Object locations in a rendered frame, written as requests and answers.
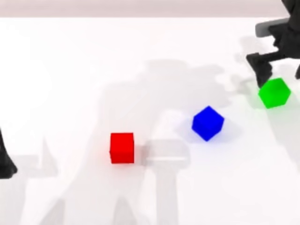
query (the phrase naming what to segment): green cube face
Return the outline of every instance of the green cube face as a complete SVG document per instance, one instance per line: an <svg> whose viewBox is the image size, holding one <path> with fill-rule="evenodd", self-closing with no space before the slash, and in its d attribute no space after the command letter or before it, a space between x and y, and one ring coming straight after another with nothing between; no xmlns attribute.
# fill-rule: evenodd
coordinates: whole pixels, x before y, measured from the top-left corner
<svg viewBox="0 0 300 225"><path fill-rule="evenodd" d="M291 90L282 78L267 81L258 92L267 109L284 105L290 94Z"/></svg>

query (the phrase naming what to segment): cube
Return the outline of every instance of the cube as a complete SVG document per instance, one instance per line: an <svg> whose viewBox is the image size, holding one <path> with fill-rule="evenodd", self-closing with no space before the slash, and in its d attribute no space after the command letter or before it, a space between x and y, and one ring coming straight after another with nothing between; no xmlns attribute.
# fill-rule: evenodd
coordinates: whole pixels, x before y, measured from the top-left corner
<svg viewBox="0 0 300 225"><path fill-rule="evenodd" d="M224 120L224 117L210 106L207 106L194 116L192 130L208 142L213 136L221 131Z"/></svg>
<svg viewBox="0 0 300 225"><path fill-rule="evenodd" d="M282 78L267 81L258 95L267 109L286 104L291 90Z"/></svg>
<svg viewBox="0 0 300 225"><path fill-rule="evenodd" d="M111 163L134 163L134 145L135 143L133 133L111 133Z"/></svg>

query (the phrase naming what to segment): red cube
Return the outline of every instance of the red cube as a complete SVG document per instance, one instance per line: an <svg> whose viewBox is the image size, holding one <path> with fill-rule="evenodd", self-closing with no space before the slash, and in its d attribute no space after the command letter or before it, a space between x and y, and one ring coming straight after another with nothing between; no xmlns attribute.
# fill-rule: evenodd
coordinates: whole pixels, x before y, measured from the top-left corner
<svg viewBox="0 0 300 225"><path fill-rule="evenodd" d="M112 164L135 162L135 143L133 133L112 133L110 156Z"/></svg>

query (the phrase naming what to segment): black object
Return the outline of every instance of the black object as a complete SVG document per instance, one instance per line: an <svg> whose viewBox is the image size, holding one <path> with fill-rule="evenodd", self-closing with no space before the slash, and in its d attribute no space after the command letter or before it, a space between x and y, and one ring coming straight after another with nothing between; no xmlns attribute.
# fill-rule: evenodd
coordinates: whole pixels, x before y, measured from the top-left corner
<svg viewBox="0 0 300 225"><path fill-rule="evenodd" d="M2 132L0 130L0 179L12 178L18 172L17 167L9 157L4 146Z"/></svg>
<svg viewBox="0 0 300 225"><path fill-rule="evenodd" d="M263 55L253 53L246 56L255 72L259 88L272 76L270 62L287 58L300 59L300 0L282 0L282 3L289 12L290 18L287 22L268 27L268 32L275 39L273 45L278 48L278 51ZM295 77L300 79L300 66Z"/></svg>

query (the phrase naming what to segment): white background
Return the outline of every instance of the white background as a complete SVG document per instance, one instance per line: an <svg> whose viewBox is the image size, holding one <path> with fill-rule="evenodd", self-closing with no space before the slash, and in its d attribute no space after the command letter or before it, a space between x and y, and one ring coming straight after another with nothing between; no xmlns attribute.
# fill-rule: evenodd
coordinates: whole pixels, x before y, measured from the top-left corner
<svg viewBox="0 0 300 225"><path fill-rule="evenodd" d="M245 61L275 50L266 20L1 19L0 225L299 224L299 62L274 63L293 94L266 110ZM110 164L110 132L135 133L135 165Z"/></svg>

